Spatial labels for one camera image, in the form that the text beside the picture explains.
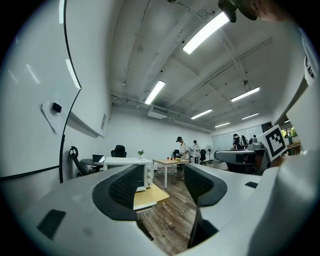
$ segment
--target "ceiling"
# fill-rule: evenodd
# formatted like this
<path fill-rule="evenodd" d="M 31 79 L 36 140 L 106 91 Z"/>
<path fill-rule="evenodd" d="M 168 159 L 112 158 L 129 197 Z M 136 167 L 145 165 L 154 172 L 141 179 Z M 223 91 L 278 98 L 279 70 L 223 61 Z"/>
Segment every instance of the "ceiling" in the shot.
<path fill-rule="evenodd" d="M 218 0 L 181 3 L 206 22 L 221 12 Z M 279 90 L 287 76 L 285 58 L 279 53 L 286 56 L 291 50 L 282 25 L 251 21 L 238 12 L 236 23 L 225 24 L 191 54 L 183 51 L 203 26 L 180 4 L 126 0 L 114 34 L 111 94 L 118 99 L 144 102 L 162 80 L 166 84 L 152 104 L 171 110 L 177 119 L 181 114 L 186 122 L 212 109 L 194 123 L 212 131 L 219 124 L 242 122 L 251 113 L 269 114 L 274 106 L 274 90 Z M 257 86 L 259 92 L 231 102 L 231 98 Z"/>

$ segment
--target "paper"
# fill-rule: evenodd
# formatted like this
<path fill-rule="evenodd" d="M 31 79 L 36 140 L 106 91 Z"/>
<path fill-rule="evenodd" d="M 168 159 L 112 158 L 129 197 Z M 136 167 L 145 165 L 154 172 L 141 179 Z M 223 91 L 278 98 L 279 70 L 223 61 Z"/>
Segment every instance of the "paper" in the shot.
<path fill-rule="evenodd" d="M 60 113 L 51 109 L 53 103 L 57 103 L 62 107 Z M 67 119 L 67 114 L 64 106 L 61 103 L 59 93 L 56 92 L 51 98 L 43 102 L 41 109 L 47 121 L 49 122 L 51 128 L 53 129 L 53 131 L 55 133 L 58 133 L 61 130 L 61 128 L 64 126 L 65 121 Z"/>

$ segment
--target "wooden floor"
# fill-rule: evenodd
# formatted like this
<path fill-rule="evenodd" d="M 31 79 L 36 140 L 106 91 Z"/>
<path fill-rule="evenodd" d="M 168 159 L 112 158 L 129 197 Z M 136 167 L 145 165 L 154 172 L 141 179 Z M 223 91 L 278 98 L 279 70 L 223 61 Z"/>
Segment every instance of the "wooden floor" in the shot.
<path fill-rule="evenodd" d="M 206 166 L 224 168 L 218 163 Z M 164 177 L 164 173 L 155 172 L 153 182 L 170 197 L 151 210 L 138 213 L 138 217 L 153 236 L 153 242 L 166 254 L 176 255 L 187 250 L 197 207 L 180 177 L 168 174 L 166 189 Z"/>

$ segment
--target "cap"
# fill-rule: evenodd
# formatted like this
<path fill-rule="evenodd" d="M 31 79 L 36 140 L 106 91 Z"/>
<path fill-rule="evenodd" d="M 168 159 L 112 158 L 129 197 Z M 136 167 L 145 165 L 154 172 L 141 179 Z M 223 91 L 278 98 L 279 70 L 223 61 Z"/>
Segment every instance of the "cap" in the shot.
<path fill-rule="evenodd" d="M 237 21 L 237 9 L 248 19 L 255 21 L 257 16 L 252 11 L 250 12 L 249 3 L 248 0 L 219 0 L 218 6 L 232 23 Z"/>

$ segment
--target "fluorescent ceiling light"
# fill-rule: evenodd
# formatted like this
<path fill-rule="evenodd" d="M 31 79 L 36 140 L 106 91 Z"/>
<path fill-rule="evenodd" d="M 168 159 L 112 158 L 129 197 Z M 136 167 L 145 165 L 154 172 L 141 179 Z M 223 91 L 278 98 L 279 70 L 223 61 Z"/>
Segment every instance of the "fluorescent ceiling light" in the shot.
<path fill-rule="evenodd" d="M 151 102 L 154 100 L 154 98 L 157 96 L 157 94 L 160 92 L 162 87 L 165 86 L 165 82 L 159 80 L 156 86 L 153 88 L 152 92 L 150 93 L 149 97 L 146 99 L 145 104 L 151 104 Z"/>
<path fill-rule="evenodd" d="M 255 113 L 255 114 L 246 116 L 246 117 L 242 118 L 242 120 L 243 120 L 243 119 L 247 119 L 247 118 L 252 118 L 252 117 L 254 117 L 254 116 L 256 116 L 256 115 L 259 115 L 259 113 Z"/>
<path fill-rule="evenodd" d="M 252 89 L 250 91 L 247 91 L 244 94 L 241 94 L 241 95 L 239 95 L 237 97 L 232 98 L 231 101 L 235 102 L 235 101 L 240 100 L 240 99 L 242 99 L 242 98 L 244 98 L 246 96 L 249 96 L 250 94 L 254 94 L 254 93 L 258 92 L 258 91 L 259 91 L 259 87 L 256 87 L 256 88 L 254 88 L 254 89 Z"/>
<path fill-rule="evenodd" d="M 215 128 L 220 127 L 220 126 L 225 126 L 225 125 L 228 125 L 228 124 L 230 124 L 230 123 L 229 123 L 229 122 L 226 122 L 226 123 L 224 123 L 224 124 L 220 124 L 220 125 L 215 126 Z"/>
<path fill-rule="evenodd" d="M 204 40 L 229 21 L 224 12 L 213 18 L 205 25 L 184 47 L 183 50 L 191 54 Z"/>
<path fill-rule="evenodd" d="M 207 111 L 204 111 L 204 112 L 202 112 L 202 113 L 200 113 L 200 114 L 197 114 L 197 115 L 191 117 L 191 119 L 196 119 L 196 118 L 201 117 L 201 116 L 203 116 L 203 115 L 205 115 L 205 114 L 207 114 L 207 113 L 209 113 L 209 112 L 211 112 L 211 111 L 212 111 L 212 109 L 210 108 L 210 109 L 208 109 Z"/>

